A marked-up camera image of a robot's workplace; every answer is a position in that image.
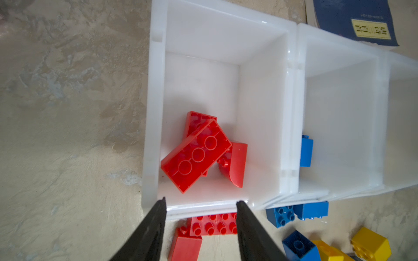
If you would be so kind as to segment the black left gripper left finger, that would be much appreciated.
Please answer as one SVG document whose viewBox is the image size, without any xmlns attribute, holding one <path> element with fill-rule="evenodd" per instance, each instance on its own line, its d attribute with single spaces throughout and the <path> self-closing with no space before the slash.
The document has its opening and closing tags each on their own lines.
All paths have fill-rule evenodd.
<svg viewBox="0 0 418 261">
<path fill-rule="evenodd" d="M 154 204 L 136 230 L 111 260 L 160 260 L 166 216 L 167 205 L 165 198 L 163 198 Z"/>
</svg>

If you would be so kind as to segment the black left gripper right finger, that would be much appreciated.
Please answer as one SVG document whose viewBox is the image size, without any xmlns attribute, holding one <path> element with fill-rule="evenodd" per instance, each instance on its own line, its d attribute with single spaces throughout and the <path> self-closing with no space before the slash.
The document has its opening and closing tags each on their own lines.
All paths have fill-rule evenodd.
<svg viewBox="0 0 418 261">
<path fill-rule="evenodd" d="M 254 213 L 244 201 L 238 201 L 237 236 L 243 261 L 286 261 L 287 257 L 278 248 Z"/>
</svg>

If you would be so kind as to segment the red small lego brick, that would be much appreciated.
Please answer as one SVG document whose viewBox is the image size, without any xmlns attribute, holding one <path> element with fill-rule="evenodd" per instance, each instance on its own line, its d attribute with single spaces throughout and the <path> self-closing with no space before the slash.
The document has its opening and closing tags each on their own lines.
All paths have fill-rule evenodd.
<svg viewBox="0 0 418 261">
<path fill-rule="evenodd" d="M 190 236 L 187 227 L 176 228 L 172 246 L 168 255 L 169 261 L 197 261 L 202 245 L 202 236 Z"/>
</svg>

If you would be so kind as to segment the red long lego brick top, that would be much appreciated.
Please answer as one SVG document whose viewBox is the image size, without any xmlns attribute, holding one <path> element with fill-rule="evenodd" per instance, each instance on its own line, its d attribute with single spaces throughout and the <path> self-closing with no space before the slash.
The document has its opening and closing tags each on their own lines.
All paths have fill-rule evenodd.
<svg viewBox="0 0 418 261">
<path fill-rule="evenodd" d="M 237 213 L 190 217 L 187 219 L 189 236 L 216 236 L 237 234 Z"/>
</svg>

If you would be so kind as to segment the red long lego brick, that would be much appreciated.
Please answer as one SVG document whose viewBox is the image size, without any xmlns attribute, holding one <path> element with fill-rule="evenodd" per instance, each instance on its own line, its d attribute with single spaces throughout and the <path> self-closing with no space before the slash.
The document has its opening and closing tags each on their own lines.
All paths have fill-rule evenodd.
<svg viewBox="0 0 418 261">
<path fill-rule="evenodd" d="M 189 236 L 216 236 L 237 234 L 237 213 L 190 217 L 187 219 Z"/>
<path fill-rule="evenodd" d="M 210 119 L 161 161 L 161 169 L 184 194 L 231 147 L 220 125 Z"/>
</svg>

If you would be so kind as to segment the blue long lego brick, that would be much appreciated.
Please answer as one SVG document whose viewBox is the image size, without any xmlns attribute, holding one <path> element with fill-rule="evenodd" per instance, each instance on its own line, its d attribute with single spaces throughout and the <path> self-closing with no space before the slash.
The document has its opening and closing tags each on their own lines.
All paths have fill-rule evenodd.
<svg viewBox="0 0 418 261">
<path fill-rule="evenodd" d="M 294 205 L 293 212 L 297 215 L 299 220 L 307 220 L 314 218 L 323 218 L 328 216 L 329 202 L 315 202 Z"/>
</svg>

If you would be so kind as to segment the red curved lego brick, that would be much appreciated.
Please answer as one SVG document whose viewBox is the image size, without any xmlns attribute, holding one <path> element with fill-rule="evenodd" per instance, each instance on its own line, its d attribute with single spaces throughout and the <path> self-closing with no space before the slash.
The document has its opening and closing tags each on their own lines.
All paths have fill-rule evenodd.
<svg viewBox="0 0 418 261">
<path fill-rule="evenodd" d="M 247 144 L 232 142 L 232 147 L 217 160 L 220 172 L 238 188 L 243 188 L 247 150 Z"/>
</svg>

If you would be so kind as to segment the blue small lego brick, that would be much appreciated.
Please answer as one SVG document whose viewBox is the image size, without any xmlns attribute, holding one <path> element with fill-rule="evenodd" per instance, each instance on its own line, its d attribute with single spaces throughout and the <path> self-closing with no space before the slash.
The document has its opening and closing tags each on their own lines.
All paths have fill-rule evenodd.
<svg viewBox="0 0 418 261">
<path fill-rule="evenodd" d="M 284 227 L 296 218 L 293 206 L 270 208 L 266 210 L 268 221 L 276 228 Z"/>
</svg>

